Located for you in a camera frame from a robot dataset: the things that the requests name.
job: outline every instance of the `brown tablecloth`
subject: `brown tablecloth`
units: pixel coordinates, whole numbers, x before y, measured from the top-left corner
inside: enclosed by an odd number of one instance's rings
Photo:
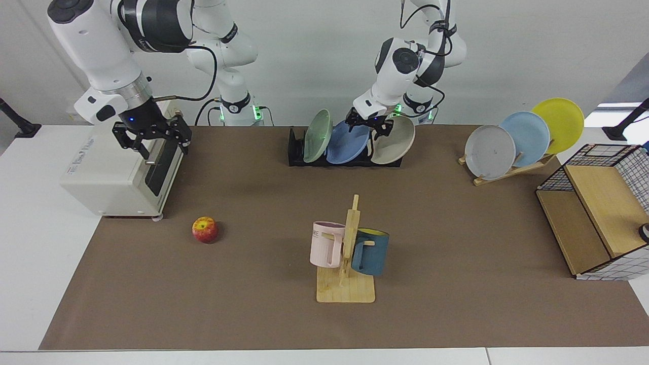
[[[41,349],[647,346],[626,282],[570,276],[535,187],[475,187],[475,126],[417,128],[402,167],[289,168],[288,129],[194,129],[165,219],[102,219]],[[312,222],[390,233],[373,304],[319,304]],[[216,244],[191,235],[219,221]]]

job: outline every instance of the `wooden plate stand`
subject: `wooden plate stand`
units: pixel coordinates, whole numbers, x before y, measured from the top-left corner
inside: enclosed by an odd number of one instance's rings
[[[514,163],[516,163],[516,161],[518,161],[521,156],[522,156],[522,152],[519,153],[516,156],[516,159],[514,160]],[[501,177],[499,177],[497,179],[485,180],[485,179],[482,178],[482,176],[479,176],[479,177],[473,179],[473,185],[480,186],[480,185],[484,185],[484,184],[487,184],[487,183],[492,183],[494,181],[507,179],[508,177],[516,176],[516,175],[519,175],[521,173],[525,173],[525,172],[529,172],[529,171],[532,171],[532,170],[542,168],[545,165],[547,165],[548,162],[550,162],[552,160],[552,158],[555,157],[555,156],[556,156],[556,154],[546,153],[537,162],[534,162],[531,165],[527,165],[527,166],[521,167],[521,168],[512,167],[512,168],[509,169],[509,171],[505,175],[503,175],[503,176],[501,176]],[[461,165],[466,164],[467,163],[467,156],[464,155],[464,156],[460,157],[458,159],[458,163],[461,164]]]

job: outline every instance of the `yellow plate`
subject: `yellow plate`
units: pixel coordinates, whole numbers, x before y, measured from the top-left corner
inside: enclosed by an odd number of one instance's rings
[[[550,129],[550,143],[547,153],[560,153],[572,147],[583,132],[583,112],[568,99],[555,97],[541,101],[532,112],[538,114]]]

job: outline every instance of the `plate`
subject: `plate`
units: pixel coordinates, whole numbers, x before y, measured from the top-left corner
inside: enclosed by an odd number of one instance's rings
[[[543,118],[550,129],[550,139],[553,142],[547,153],[564,152],[582,136],[582,110],[568,99],[555,97],[541,101],[532,112]]]
[[[326,160],[336,165],[350,162],[363,152],[369,135],[370,128],[366,125],[357,125],[350,132],[348,124],[338,123],[326,148]]]
[[[550,145],[550,129],[543,118],[532,112],[516,112],[500,124],[516,145],[514,166],[521,168],[537,162],[543,157]]]
[[[483,125],[471,133],[464,153],[473,175],[495,180],[505,175],[513,165],[516,145],[503,128]]]
[[[332,129],[329,110],[320,110],[304,135],[304,161],[307,164],[317,160],[325,153],[329,139],[331,139]]]
[[[402,158],[415,140],[415,124],[404,116],[390,118],[394,121],[389,136],[380,136],[374,141],[372,162],[379,165],[391,164]]]

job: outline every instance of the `white grid mesh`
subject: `white grid mesh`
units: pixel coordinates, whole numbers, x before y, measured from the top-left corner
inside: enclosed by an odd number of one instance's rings
[[[627,153],[637,148],[638,146],[636,145],[587,144],[570,157],[561,168],[550,175],[550,177],[538,187],[538,190],[573,192],[574,188],[563,169],[564,166],[611,167],[615,166]]]
[[[649,273],[648,246],[629,252],[583,275],[577,275],[577,279],[626,281],[635,279],[646,273]]]
[[[644,211],[649,214],[649,155],[646,150],[636,149],[615,167]]]

